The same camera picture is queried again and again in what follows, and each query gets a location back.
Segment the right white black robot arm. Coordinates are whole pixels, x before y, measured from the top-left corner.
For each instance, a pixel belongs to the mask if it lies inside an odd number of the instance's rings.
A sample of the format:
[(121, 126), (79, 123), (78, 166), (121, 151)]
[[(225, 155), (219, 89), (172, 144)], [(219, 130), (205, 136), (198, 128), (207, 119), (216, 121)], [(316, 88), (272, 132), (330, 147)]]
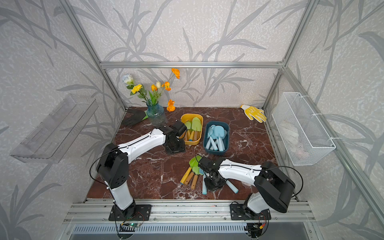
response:
[(294, 195), (295, 183), (272, 162), (262, 165), (245, 165), (219, 158), (212, 161), (201, 158), (199, 168), (206, 175), (205, 184), (209, 191), (215, 191), (226, 185), (229, 180), (237, 180), (257, 188), (258, 192), (247, 197), (242, 209), (251, 218), (273, 209), (286, 213)]

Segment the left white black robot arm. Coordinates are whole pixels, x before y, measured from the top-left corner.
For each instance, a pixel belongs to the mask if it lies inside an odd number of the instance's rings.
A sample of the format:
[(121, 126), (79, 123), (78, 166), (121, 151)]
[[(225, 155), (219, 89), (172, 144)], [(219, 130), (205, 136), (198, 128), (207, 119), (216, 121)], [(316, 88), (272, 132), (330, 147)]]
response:
[(176, 121), (172, 126), (154, 128), (130, 142), (120, 145), (109, 144), (104, 148), (96, 170), (121, 211), (134, 207), (134, 199), (127, 183), (131, 162), (158, 146), (164, 146), (168, 154), (185, 152), (185, 142), (181, 136), (186, 131), (186, 125)]

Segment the yellow storage box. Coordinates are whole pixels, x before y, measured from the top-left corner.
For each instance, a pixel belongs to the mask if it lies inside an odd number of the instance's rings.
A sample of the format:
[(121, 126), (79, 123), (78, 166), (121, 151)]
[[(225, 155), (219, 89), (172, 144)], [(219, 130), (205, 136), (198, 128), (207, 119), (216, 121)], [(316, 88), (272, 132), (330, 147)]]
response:
[(202, 138), (203, 117), (198, 114), (184, 114), (181, 122), (185, 124), (187, 130), (180, 139), (184, 140), (186, 145), (197, 145)]

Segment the dark teal storage box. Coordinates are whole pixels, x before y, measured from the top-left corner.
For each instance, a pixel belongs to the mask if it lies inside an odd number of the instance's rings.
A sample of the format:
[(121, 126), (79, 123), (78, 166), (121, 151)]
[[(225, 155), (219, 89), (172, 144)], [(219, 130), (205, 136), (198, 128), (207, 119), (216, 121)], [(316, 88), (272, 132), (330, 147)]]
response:
[(222, 156), (229, 149), (230, 128), (227, 123), (210, 121), (204, 133), (204, 149), (207, 153)]

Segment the glass vase with flowers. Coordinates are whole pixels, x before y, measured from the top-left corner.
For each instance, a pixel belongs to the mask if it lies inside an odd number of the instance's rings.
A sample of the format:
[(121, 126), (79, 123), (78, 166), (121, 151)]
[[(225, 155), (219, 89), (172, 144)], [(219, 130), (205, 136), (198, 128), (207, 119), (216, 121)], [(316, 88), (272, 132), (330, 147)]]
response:
[(128, 90), (131, 91), (130, 95), (137, 95), (148, 107), (146, 114), (151, 124), (155, 127), (161, 127), (166, 124), (166, 116), (164, 108), (159, 104), (159, 99), (163, 95), (164, 91), (171, 91), (170, 80), (172, 77), (180, 79), (180, 70), (172, 68), (172, 74), (169, 80), (161, 83), (157, 81), (154, 85), (151, 85), (150, 90), (146, 90), (142, 84), (135, 84), (132, 75), (124, 75), (121, 80)]

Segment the black garden glove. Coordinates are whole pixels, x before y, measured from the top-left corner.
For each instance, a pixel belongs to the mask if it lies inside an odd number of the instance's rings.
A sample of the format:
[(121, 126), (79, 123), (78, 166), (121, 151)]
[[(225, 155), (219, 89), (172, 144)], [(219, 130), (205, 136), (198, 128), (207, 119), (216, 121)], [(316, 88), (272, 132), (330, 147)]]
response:
[(147, 111), (127, 109), (126, 113), (131, 114), (131, 116), (122, 121), (121, 127), (131, 127), (148, 118)]

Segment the yellow white garden glove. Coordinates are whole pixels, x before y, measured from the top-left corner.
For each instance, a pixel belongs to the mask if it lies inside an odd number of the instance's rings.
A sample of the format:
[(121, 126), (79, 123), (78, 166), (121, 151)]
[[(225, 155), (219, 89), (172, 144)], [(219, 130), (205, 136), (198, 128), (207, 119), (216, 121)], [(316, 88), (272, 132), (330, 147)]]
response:
[(264, 110), (248, 105), (241, 105), (241, 109), (244, 110), (245, 115), (251, 121), (257, 120), (259, 123), (263, 123), (267, 120)]

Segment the aluminium front rail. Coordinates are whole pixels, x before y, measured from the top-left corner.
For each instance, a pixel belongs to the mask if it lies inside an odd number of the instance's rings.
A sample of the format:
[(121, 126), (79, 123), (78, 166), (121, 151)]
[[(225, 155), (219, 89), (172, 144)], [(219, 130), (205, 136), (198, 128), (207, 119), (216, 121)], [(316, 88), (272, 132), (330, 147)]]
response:
[[(138, 205), (151, 205), (147, 223), (228, 223), (231, 221), (230, 204), (227, 200), (136, 200)], [(88, 199), (70, 207), (64, 224), (108, 223), (113, 206), (112, 199)], [(271, 223), (314, 222), (309, 203), (291, 201), (288, 211), (270, 210)]]

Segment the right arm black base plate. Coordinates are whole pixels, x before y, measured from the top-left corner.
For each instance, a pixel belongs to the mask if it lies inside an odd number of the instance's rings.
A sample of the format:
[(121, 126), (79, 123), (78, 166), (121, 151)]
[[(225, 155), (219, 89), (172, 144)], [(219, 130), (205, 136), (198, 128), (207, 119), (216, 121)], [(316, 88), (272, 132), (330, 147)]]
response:
[(230, 204), (230, 214), (231, 220), (233, 221), (255, 220), (267, 222), (271, 220), (269, 209), (263, 210), (261, 213), (255, 213), (248, 207), (245, 207), (244, 204), (239, 204), (238, 202), (232, 202)]

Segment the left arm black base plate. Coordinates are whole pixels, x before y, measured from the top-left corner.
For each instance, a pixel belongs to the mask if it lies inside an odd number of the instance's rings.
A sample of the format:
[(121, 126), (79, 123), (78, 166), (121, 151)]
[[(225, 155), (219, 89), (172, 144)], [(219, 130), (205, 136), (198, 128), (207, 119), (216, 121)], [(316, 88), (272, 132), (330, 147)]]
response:
[(148, 221), (151, 208), (152, 205), (136, 205), (132, 203), (127, 209), (121, 210), (117, 205), (113, 205), (109, 215), (109, 221)]

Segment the clear plastic wall shelf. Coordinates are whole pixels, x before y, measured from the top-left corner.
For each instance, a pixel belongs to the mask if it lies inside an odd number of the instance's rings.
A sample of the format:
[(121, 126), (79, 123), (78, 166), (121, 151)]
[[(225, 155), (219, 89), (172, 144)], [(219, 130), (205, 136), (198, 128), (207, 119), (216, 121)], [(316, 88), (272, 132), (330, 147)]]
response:
[(67, 95), (10, 156), (23, 163), (59, 163), (98, 107), (94, 98)]

